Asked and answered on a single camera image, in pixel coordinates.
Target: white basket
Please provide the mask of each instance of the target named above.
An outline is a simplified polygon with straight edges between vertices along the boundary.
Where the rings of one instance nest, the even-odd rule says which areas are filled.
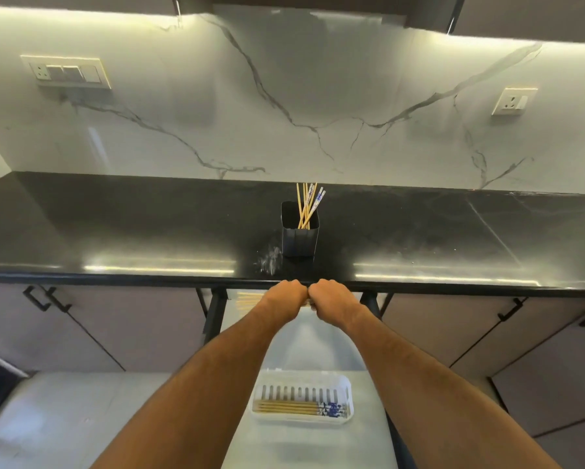
[[[261,400],[286,400],[346,404],[346,415],[332,418],[291,413],[260,413],[254,411]],[[251,401],[255,418],[279,421],[308,421],[342,425],[353,418],[351,382],[343,375],[325,371],[262,370],[258,375]]]

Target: fist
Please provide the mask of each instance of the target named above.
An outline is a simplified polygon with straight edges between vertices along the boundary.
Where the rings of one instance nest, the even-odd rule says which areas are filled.
[[[308,293],[319,318],[345,332],[355,316],[365,310],[346,286],[333,279],[312,284]]]
[[[282,325],[292,321],[299,314],[299,309],[307,300],[307,288],[294,281],[280,281],[269,291],[264,293],[260,300],[264,309],[281,318]]]

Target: kitchen counter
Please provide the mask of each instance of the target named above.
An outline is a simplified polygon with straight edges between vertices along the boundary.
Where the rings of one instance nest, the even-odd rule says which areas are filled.
[[[322,184],[315,258],[281,256],[294,184],[0,179],[0,282],[585,296],[585,196]]]

